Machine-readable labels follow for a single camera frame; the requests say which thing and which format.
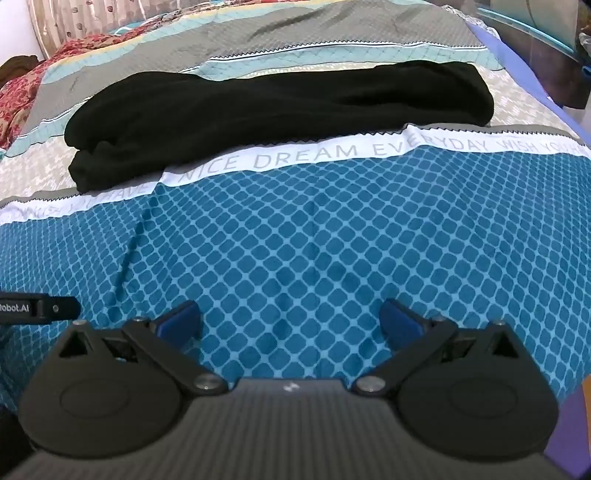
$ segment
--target bedsheet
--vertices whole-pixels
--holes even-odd
[[[193,299],[204,329],[185,351],[230,382],[349,382],[392,354],[376,315],[387,297],[464,326],[503,317],[564,398],[591,371],[591,151],[471,28],[422,2],[308,0],[197,12],[61,60],[0,162],[0,288],[74,295],[96,327]],[[249,147],[92,195],[68,175],[67,119],[134,72],[411,59],[475,64],[491,125]],[[5,404],[66,326],[0,330]]]
[[[129,41],[163,25],[171,24],[183,15],[194,12],[211,11],[235,5],[253,5],[257,3],[303,0],[225,0],[223,2],[202,2],[192,7],[176,10],[169,14],[158,15],[144,22],[118,28],[111,34],[88,35],[79,40],[70,40],[62,45],[52,57],[39,64],[32,71],[8,82],[0,89],[0,159],[6,153],[29,116],[41,79],[54,63],[99,48],[117,45]]]

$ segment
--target black towel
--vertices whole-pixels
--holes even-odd
[[[407,123],[484,126],[492,115],[486,83],[461,62],[222,82],[143,72],[82,105],[64,137],[79,150],[70,174],[86,193],[238,147],[395,131]]]

